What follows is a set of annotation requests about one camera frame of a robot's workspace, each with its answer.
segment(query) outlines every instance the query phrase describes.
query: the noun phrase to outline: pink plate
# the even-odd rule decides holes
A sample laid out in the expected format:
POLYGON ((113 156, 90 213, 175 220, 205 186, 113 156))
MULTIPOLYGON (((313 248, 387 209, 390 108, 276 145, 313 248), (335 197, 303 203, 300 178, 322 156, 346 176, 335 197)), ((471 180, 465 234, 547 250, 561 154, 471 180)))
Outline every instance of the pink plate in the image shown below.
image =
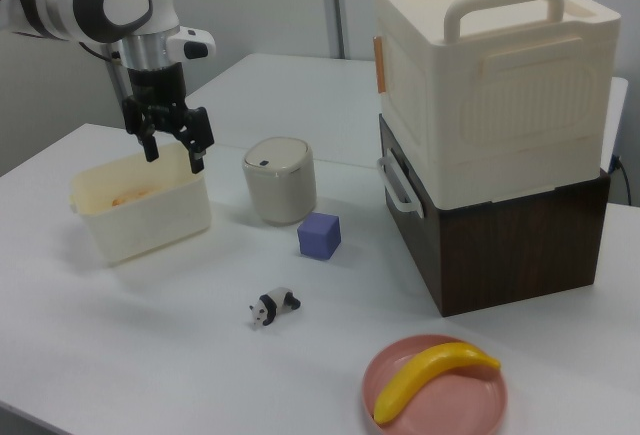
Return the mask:
POLYGON ((465 367, 427 383, 392 422, 378 426, 373 407, 378 394, 411 357, 427 348, 460 342, 445 335, 418 335, 389 345, 364 374, 362 400, 367 419, 384 435, 492 435, 507 408, 507 387, 499 370, 465 367))

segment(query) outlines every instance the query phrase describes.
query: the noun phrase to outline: orange tag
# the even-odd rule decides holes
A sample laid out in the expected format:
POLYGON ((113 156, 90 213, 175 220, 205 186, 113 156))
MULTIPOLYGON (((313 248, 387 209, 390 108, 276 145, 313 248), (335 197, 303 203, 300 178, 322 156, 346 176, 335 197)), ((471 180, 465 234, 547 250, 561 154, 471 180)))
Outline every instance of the orange tag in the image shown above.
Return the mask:
POLYGON ((376 54, 376 78, 378 80, 378 93, 387 91, 384 80, 384 61, 382 59, 382 37, 373 38, 373 51, 376 54))

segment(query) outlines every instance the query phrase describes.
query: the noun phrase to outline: lid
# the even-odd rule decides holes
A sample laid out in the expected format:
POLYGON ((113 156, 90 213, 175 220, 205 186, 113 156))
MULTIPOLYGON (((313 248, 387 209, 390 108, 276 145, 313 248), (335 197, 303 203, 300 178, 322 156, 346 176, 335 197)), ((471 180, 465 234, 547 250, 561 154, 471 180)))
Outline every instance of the lid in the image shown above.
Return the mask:
POLYGON ((292 172, 308 158, 309 145, 296 138, 274 137, 263 140, 250 149, 245 163, 265 172, 292 172))
POLYGON ((591 0, 389 1, 432 43, 451 41, 447 40, 445 33, 446 17, 457 19, 457 31, 463 37, 499 29, 515 29, 533 22, 580 20, 597 23, 619 17, 591 0))

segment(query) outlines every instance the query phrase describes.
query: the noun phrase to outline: drawer handle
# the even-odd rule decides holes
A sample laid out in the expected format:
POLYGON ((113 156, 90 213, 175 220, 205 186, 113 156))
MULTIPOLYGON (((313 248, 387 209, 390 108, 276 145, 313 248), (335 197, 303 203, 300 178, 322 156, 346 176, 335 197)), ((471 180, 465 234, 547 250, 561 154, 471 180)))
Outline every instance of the drawer handle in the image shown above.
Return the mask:
POLYGON ((403 213, 418 212, 418 216, 420 218, 424 218, 424 211, 422 210, 420 199, 418 198, 418 195, 416 195, 416 192, 413 190, 413 187, 411 186, 411 183, 409 183, 406 175, 402 172, 402 169, 400 168, 396 157, 393 156, 391 150, 387 149, 387 155, 378 159, 378 163, 376 165, 378 167, 380 178, 382 178, 382 183, 384 183, 384 186, 387 189, 387 192, 389 193, 389 196, 391 197, 391 200, 393 201, 393 204, 396 206, 396 208, 403 213), (391 185, 391 181, 387 176, 385 168, 391 169, 393 171, 394 175, 400 182, 400 185, 402 185, 402 188, 404 189, 407 197, 409 197, 409 202, 400 201, 400 197, 398 197, 398 194, 394 190, 393 185, 391 185))

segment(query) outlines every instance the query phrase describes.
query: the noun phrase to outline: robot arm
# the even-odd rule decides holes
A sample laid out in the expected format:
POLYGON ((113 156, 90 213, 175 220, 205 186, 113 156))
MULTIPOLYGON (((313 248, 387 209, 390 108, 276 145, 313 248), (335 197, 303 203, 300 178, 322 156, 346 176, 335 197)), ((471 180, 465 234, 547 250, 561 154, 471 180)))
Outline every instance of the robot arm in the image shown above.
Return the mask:
POLYGON ((206 110, 186 106, 182 63, 214 55, 215 43, 180 26, 173 0, 0 0, 0 29, 117 51, 133 91, 122 104, 125 126, 147 160, 158 158, 158 130, 182 142, 194 173, 204 168, 213 134, 206 110))

